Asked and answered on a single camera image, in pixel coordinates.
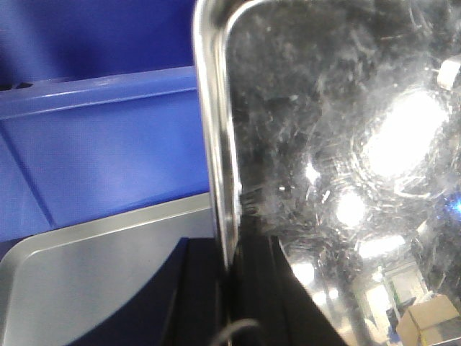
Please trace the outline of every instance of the silver tray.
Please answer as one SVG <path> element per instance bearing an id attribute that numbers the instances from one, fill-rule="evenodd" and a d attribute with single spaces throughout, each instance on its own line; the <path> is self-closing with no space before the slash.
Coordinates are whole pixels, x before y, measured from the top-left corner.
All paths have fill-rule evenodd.
<path id="1" fill-rule="evenodd" d="M 350 345 L 460 309 L 458 1 L 199 0 L 194 49 L 227 267 L 278 236 Z"/>

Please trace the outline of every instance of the metal edge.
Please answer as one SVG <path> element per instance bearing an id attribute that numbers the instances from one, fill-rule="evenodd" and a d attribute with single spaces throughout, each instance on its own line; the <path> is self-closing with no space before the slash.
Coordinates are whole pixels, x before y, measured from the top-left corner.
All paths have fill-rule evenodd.
<path id="1" fill-rule="evenodd" d="M 249 9 L 274 0 L 199 0 L 192 36 L 202 108 L 205 148 L 215 236 L 228 270 L 238 241 L 240 218 L 238 177 L 225 49 L 238 18 Z"/>

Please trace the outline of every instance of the reflected ceiling light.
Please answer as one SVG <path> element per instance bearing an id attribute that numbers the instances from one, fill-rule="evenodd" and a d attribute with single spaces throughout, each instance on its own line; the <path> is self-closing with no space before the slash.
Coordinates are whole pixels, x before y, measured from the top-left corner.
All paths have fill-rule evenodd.
<path id="1" fill-rule="evenodd" d="M 353 227 L 359 224 L 365 214 L 363 200 L 353 191 L 345 192 L 339 199 L 336 217 L 344 225 Z"/>
<path id="2" fill-rule="evenodd" d="M 373 281 L 377 282 L 377 283 L 380 283 L 382 281 L 384 277 L 382 276 L 382 273 L 381 272 L 374 272 L 372 274 L 372 279 Z"/>
<path id="3" fill-rule="evenodd" d="M 415 167 L 428 152 L 447 113 L 427 92 L 399 97 L 365 146 L 372 171 L 392 177 Z"/>
<path id="4" fill-rule="evenodd" d="M 328 295 L 330 296 L 330 299 L 334 301 L 339 297 L 339 292 L 336 288 L 332 288 L 329 292 Z M 317 305 L 323 305 L 326 303 L 326 294 L 325 292 L 317 292 L 312 295 L 312 300 L 317 304 Z"/>
<path id="5" fill-rule="evenodd" d="M 312 163 L 309 162 L 308 166 L 305 168 L 305 176 L 309 179 L 312 185 L 315 184 L 315 181 L 320 177 L 320 173 L 315 170 Z"/>
<path id="6" fill-rule="evenodd" d="M 314 281 L 315 270 L 311 263 L 295 263 L 291 268 L 293 274 L 303 286 L 307 286 Z"/>
<path id="7" fill-rule="evenodd" d="M 362 258 L 373 258 L 391 252 L 404 244 L 405 239 L 402 236 L 369 240 L 360 244 L 359 254 Z"/>

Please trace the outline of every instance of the blue plastic shelf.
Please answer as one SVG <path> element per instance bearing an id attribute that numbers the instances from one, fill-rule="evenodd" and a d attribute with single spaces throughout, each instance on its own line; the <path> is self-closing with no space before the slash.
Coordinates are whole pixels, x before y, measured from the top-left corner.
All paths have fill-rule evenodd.
<path id="1" fill-rule="evenodd" d="M 0 241 L 208 191 L 192 67 L 0 92 Z"/>

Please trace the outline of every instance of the silver metal sheet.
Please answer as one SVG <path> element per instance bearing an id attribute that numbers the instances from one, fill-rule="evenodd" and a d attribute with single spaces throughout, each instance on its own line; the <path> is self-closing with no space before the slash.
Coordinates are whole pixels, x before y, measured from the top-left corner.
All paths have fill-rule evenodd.
<path id="1" fill-rule="evenodd" d="M 67 345 L 112 315 L 183 237 L 211 237 L 198 195 L 28 238 L 0 262 L 0 345 Z"/>
<path id="2" fill-rule="evenodd" d="M 461 307 L 460 18 L 448 0 L 197 5 L 226 264 L 278 236 L 350 345 L 398 344 L 432 293 Z"/>

